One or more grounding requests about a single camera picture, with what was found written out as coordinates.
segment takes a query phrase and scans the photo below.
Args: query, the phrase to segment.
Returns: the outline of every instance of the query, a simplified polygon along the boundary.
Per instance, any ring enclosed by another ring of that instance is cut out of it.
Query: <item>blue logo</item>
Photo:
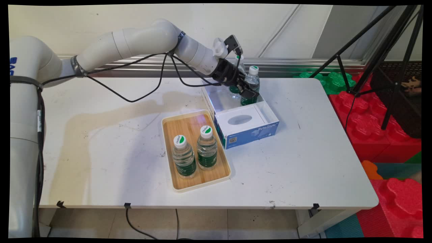
[[[12,64],[15,64],[17,59],[18,58],[11,58],[10,59],[10,63],[9,63],[10,64],[10,76],[13,76],[13,70],[12,69],[14,69],[15,66]]]

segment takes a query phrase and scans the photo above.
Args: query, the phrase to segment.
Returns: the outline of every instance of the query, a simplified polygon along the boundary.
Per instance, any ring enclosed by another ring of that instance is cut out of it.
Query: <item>qr code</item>
[[[229,143],[235,143],[237,142],[237,137],[233,137],[229,139]]]

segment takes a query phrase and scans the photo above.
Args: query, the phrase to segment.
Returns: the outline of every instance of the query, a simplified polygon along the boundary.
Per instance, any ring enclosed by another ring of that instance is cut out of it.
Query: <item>robotic arm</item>
[[[226,86],[236,85],[240,95],[259,94],[244,82],[245,74],[225,58],[229,52],[243,53],[235,36],[216,38],[213,50],[192,39],[171,22],[156,20],[144,29],[122,29],[101,35],[81,54],[60,60],[42,41],[25,36],[12,40],[10,47],[10,197],[9,237],[30,237],[38,157],[37,86],[69,75],[85,77],[104,64],[142,54],[175,53],[201,73]],[[47,83],[45,87],[67,81]]]

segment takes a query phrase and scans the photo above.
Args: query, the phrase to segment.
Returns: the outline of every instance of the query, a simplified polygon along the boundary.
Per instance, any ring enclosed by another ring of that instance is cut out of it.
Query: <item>tripod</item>
[[[343,76],[343,79],[345,81],[346,86],[346,92],[354,95],[354,101],[356,97],[359,97],[363,94],[376,92],[380,90],[386,90],[386,89],[393,89],[393,93],[391,96],[391,101],[389,106],[387,107],[387,111],[385,113],[385,117],[383,120],[383,123],[381,125],[381,129],[385,130],[388,124],[388,120],[390,119],[390,115],[392,113],[392,110],[394,108],[394,101],[396,97],[396,93],[400,90],[400,85],[402,82],[402,79],[404,77],[405,71],[407,69],[408,61],[410,60],[411,54],[414,49],[414,44],[416,43],[417,36],[420,32],[420,27],[423,21],[423,5],[420,6],[420,10],[416,13],[417,20],[413,29],[413,32],[411,34],[410,42],[408,43],[407,50],[405,52],[405,56],[403,57],[402,66],[400,67],[399,75],[397,77],[397,81],[390,86],[382,87],[379,89],[372,89],[368,91],[364,91],[360,93],[360,90],[362,89],[363,85],[365,84],[366,80],[368,79],[369,75],[375,70],[375,68],[385,59],[389,51],[393,48],[394,44],[399,40],[402,33],[405,31],[406,27],[410,24],[411,21],[409,21],[409,18],[414,13],[414,10],[416,9],[417,5],[408,5],[401,16],[399,17],[396,24],[393,26],[389,34],[386,36],[384,41],[379,45],[378,49],[373,54],[371,61],[369,65],[366,67],[363,75],[361,76],[358,83],[353,87],[353,89],[350,88],[348,84],[348,79],[345,74],[345,70],[343,68],[342,60],[340,58],[340,54],[342,54],[348,47],[350,47],[354,42],[356,42],[363,34],[365,34],[370,28],[372,28],[377,22],[379,22],[384,16],[386,16],[393,8],[396,6],[389,6],[386,8],[380,15],[378,15],[374,20],[372,20],[364,29],[362,29],[354,38],[352,38],[348,43],[346,43],[340,50],[338,50],[328,61],[326,61],[320,68],[318,68],[311,76],[310,78],[315,77],[319,72],[321,72],[325,67],[327,67],[332,61],[337,59],[337,62],[339,63],[340,71]]]

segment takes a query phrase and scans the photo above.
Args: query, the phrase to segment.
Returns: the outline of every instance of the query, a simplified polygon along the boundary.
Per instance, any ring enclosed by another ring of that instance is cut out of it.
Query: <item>metal railing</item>
[[[97,69],[123,65],[136,61],[144,56],[145,55],[119,60]],[[59,55],[60,59],[69,59],[71,57],[71,55]],[[227,58],[227,60],[232,63],[235,62],[234,58]],[[159,77],[162,61],[162,55],[154,56],[124,68],[97,73],[97,77]],[[245,58],[245,67],[246,70],[248,70],[249,66],[257,65],[260,68],[260,77],[287,78],[299,75],[302,72],[314,72],[322,66],[325,61],[325,59]],[[362,72],[365,67],[364,63],[358,60],[343,60],[343,63],[345,71],[353,76]],[[180,62],[176,61],[176,65],[182,77],[196,77],[194,73]],[[330,63],[321,73],[325,74],[329,72],[340,72],[337,61]],[[168,59],[165,62],[164,77],[177,77],[174,65],[171,60]]]

